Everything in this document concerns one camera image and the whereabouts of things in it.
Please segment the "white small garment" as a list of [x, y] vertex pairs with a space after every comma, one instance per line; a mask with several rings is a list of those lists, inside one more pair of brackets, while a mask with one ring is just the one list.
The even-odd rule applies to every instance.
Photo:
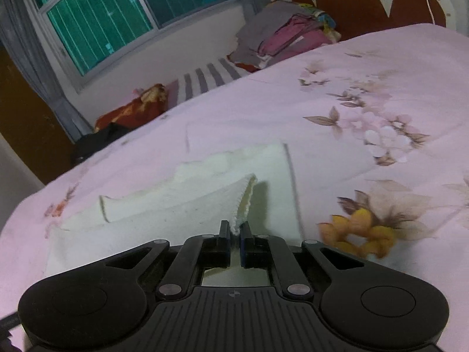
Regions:
[[50, 277], [156, 239], [183, 244], [229, 223], [239, 233], [302, 241], [291, 163], [283, 144], [257, 145], [183, 163], [173, 177], [120, 199], [95, 204], [50, 233], [45, 275]]

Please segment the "pile of folded clothes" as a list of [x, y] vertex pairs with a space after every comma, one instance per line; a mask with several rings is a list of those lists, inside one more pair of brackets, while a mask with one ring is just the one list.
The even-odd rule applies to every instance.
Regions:
[[236, 34], [237, 48], [227, 59], [256, 72], [323, 45], [340, 41], [335, 21], [310, 4], [276, 0]]

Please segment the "black cloth on bed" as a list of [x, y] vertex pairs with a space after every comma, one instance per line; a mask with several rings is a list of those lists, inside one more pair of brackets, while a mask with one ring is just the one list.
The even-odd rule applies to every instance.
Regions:
[[119, 138], [122, 138], [132, 131], [132, 129], [121, 126], [120, 124], [111, 123], [97, 133], [83, 136], [74, 145], [71, 154], [72, 166], [81, 164], [98, 151], [105, 149], [112, 142], [117, 141]]

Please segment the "red orange patterned cloth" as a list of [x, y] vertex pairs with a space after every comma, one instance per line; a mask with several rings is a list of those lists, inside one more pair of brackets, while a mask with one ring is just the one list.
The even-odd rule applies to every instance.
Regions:
[[169, 93], [163, 84], [155, 84], [147, 90], [137, 91], [136, 98], [97, 119], [95, 132], [110, 124], [118, 124], [134, 130], [164, 114], [169, 107]]

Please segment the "pink floral bed cover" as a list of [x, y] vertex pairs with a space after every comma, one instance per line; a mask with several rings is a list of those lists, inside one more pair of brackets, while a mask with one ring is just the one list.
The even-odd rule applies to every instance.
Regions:
[[50, 233], [183, 163], [283, 144], [302, 241], [435, 285], [468, 349], [468, 38], [430, 24], [317, 48], [174, 107], [25, 199], [1, 233], [1, 313], [47, 277]]

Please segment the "grey white striped sheet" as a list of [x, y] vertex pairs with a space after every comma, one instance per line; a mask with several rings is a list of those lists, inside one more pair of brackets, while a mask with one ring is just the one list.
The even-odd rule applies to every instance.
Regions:
[[169, 109], [249, 74], [226, 57], [213, 60], [178, 76], [166, 86], [169, 92]]

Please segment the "window with green pane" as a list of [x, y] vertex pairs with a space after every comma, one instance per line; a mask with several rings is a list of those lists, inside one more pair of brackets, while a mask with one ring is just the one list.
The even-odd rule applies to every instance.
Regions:
[[28, 0], [76, 92], [154, 41], [228, 9], [236, 0]]

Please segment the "grey left curtain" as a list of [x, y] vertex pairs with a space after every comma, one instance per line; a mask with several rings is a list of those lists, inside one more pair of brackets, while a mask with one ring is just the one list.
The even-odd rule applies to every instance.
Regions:
[[23, 0], [1, 0], [1, 43], [31, 89], [47, 104], [72, 142], [91, 126], [66, 98]]

